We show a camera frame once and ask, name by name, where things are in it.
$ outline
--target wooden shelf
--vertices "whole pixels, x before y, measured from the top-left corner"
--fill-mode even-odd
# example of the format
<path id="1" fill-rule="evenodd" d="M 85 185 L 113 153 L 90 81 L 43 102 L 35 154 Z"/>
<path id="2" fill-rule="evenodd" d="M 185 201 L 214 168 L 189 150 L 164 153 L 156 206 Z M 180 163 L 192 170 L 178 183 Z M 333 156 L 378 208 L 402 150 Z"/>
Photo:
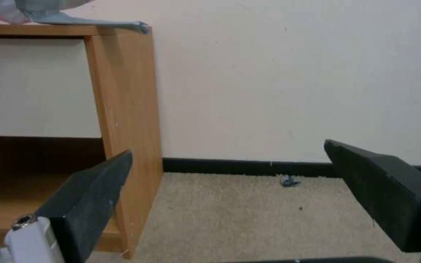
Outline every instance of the wooden shelf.
<path id="1" fill-rule="evenodd" d="M 0 37 L 83 38 L 90 35 L 114 35 L 130 30 L 72 25 L 0 25 Z"/>
<path id="2" fill-rule="evenodd" d="M 33 213 L 66 180 L 67 174 L 8 175 L 0 182 L 0 245 L 12 222 Z M 96 250 L 121 252 L 120 231 L 114 217 L 105 228 Z"/>

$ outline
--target shelf side panel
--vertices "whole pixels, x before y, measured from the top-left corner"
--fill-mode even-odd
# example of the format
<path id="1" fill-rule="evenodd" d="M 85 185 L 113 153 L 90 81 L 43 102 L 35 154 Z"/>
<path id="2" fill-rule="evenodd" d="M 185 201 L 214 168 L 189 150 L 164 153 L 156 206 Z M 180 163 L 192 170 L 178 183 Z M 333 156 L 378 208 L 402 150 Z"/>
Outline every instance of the shelf side panel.
<path id="1" fill-rule="evenodd" d="M 133 151 L 117 205 L 125 257 L 131 258 L 163 173 L 152 35 L 96 35 L 86 37 L 86 46 L 106 156 Z"/>

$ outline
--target wooden cabinet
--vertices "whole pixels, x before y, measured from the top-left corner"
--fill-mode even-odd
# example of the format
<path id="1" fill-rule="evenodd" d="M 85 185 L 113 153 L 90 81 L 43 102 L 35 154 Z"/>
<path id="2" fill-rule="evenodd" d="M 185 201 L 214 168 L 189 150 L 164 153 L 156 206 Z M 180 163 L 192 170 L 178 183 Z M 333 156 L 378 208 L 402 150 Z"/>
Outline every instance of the wooden cabinet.
<path id="1" fill-rule="evenodd" d="M 130 258 L 162 177 L 152 35 L 94 26 L 0 25 L 0 40 L 7 39 L 1 50 L 6 52 L 17 48 L 28 52 L 30 47 L 23 44 L 34 38 L 75 39 L 66 48 L 80 51 L 67 57 L 65 68 L 53 69 L 56 77 L 46 75 L 49 85 L 40 85 L 41 89 L 61 85 L 59 90 L 37 95 L 38 84 L 23 87 L 31 102 L 45 100 L 40 102 L 43 114 L 33 112 L 30 103 L 18 105 L 27 98 L 7 87 L 11 83 L 20 87 L 23 78 L 32 78 L 27 69 L 39 70 L 42 58 L 34 58 L 34 65 L 30 57 L 20 58 L 21 68 L 15 72 L 20 83 L 10 78 L 0 82 L 0 92 L 7 94 L 0 97 L 0 242 L 12 220 L 35 211 L 72 172 L 131 149 L 132 171 L 115 217 L 97 246 L 98 250 L 125 252 Z M 43 52 L 43 48 L 32 50 Z M 73 60 L 77 55 L 80 60 Z M 50 56 L 60 60 L 62 55 L 45 57 Z M 64 98 L 65 106 L 57 103 Z"/>

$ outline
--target white wall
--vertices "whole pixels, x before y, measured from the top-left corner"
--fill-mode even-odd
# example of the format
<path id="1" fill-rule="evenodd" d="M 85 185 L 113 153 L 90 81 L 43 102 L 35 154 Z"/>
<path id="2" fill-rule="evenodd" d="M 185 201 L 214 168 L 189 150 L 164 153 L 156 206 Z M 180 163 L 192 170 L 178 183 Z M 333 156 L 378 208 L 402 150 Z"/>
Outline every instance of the white wall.
<path id="1" fill-rule="evenodd" d="M 83 40 L 0 38 L 0 136 L 101 137 Z"/>
<path id="2" fill-rule="evenodd" d="M 421 1 L 97 0 L 153 26 L 166 157 L 328 161 L 333 138 L 421 165 Z"/>

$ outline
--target shelf top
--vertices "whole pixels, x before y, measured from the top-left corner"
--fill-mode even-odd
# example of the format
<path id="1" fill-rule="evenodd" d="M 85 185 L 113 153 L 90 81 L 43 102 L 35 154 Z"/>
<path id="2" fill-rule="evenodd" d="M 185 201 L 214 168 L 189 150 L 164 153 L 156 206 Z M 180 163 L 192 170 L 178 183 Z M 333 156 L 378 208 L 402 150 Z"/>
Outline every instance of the shelf top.
<path id="1" fill-rule="evenodd" d="M 132 31 L 91 25 L 0 25 L 0 37 L 83 38 L 125 32 Z"/>

